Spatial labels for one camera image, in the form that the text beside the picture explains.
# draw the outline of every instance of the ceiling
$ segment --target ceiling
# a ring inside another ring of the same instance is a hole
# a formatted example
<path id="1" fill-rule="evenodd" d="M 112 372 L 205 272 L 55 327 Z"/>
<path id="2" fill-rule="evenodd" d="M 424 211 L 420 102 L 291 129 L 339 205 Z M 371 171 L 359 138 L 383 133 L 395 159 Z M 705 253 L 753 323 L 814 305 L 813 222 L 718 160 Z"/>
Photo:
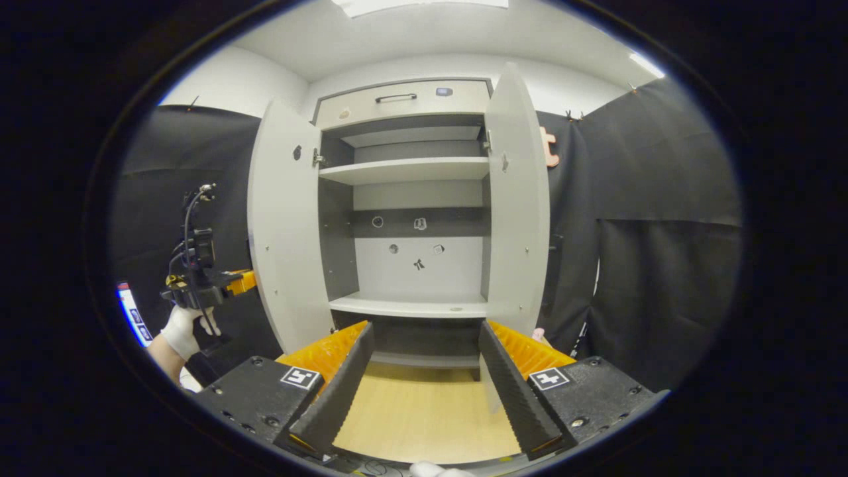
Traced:
<path id="1" fill-rule="evenodd" d="M 508 9 L 461 3 L 392 8 L 354 19 L 331 0 L 309 0 L 235 41 L 313 82 L 363 65 L 424 54 L 511 56 L 570 67 L 620 87 L 655 77 L 632 51 L 541 0 Z"/>

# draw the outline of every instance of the black curtain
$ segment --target black curtain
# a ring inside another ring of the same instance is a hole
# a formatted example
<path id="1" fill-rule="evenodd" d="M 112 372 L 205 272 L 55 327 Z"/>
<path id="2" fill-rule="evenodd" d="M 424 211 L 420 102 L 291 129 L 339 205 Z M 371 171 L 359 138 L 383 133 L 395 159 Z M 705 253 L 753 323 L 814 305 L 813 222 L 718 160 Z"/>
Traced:
<path id="1" fill-rule="evenodd" d="M 214 230 L 215 270 L 252 267 L 247 186 L 258 129 L 259 118 L 249 115 L 160 106 L 133 138 L 114 188 L 109 256 L 114 276 L 129 282 L 154 336 L 171 309 L 159 292 L 170 252 L 182 234 L 184 193 L 216 183 L 215 200 L 200 203 L 195 221 Z M 282 353 L 256 289 L 217 306 L 215 321 L 232 340 L 208 356 L 198 353 L 189 360 L 187 368 L 203 385 L 253 355 L 276 358 Z"/>
<path id="2" fill-rule="evenodd" d="M 558 280 L 540 326 L 568 352 L 587 323 L 578 357 L 604 356 L 649 389 L 673 389 L 706 353 L 736 284 L 743 208 L 728 151 L 667 79 L 558 122 Z"/>

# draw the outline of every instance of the screen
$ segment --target screen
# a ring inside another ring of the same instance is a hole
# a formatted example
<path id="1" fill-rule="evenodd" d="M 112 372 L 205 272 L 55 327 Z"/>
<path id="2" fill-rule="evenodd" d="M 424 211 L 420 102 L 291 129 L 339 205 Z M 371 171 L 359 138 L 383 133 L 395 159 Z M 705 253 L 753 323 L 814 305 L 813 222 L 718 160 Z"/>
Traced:
<path id="1" fill-rule="evenodd" d="M 132 299 L 129 283 L 118 283 L 118 298 L 120 298 L 120 305 L 124 307 L 126 320 L 130 322 L 130 328 L 136 334 L 138 342 L 144 347 L 150 346 L 150 343 L 153 342 L 153 336 L 150 334 L 147 325 L 144 324 L 141 312 L 136 308 L 136 301 Z"/>

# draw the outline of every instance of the drawer handle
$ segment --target drawer handle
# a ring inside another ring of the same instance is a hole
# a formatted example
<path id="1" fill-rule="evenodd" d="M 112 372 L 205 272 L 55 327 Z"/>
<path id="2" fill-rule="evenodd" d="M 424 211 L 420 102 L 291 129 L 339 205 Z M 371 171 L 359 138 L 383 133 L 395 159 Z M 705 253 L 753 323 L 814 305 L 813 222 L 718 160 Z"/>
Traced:
<path id="1" fill-rule="evenodd" d="M 417 95 L 417 94 L 415 94 L 415 93 L 406 93 L 406 94 L 393 94 L 392 96 L 381 96 L 380 98 L 376 98 L 376 99 L 374 99 L 374 101 L 377 101 L 378 103 L 380 103 L 380 102 L 381 102 L 381 101 L 383 101 L 384 99 L 389 99 L 389 98 L 402 98 L 402 97 L 404 97 L 404 96 L 409 96 L 409 97 L 410 97 L 410 99 L 418 98 L 418 95 Z"/>

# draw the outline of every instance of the ceiling light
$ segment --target ceiling light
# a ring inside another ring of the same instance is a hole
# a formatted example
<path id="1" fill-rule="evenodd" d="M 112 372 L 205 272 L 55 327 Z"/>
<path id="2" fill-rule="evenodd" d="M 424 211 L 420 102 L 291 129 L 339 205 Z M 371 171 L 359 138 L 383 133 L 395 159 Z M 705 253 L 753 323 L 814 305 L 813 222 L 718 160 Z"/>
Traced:
<path id="1" fill-rule="evenodd" d="M 386 8 L 404 7 L 422 3 L 470 3 L 488 7 L 508 8 L 509 0 L 332 0 L 348 14 L 350 18 L 384 10 Z"/>
<path id="2" fill-rule="evenodd" d="M 650 61 L 642 58 L 638 53 L 631 54 L 630 59 L 632 59 L 633 61 L 638 63 L 639 66 L 641 66 L 641 67 L 645 68 L 646 70 L 650 71 L 651 73 L 653 73 L 653 75 L 656 76 L 657 78 L 662 78 L 663 76 L 666 75 L 665 73 L 660 71 L 659 68 L 654 66 Z"/>

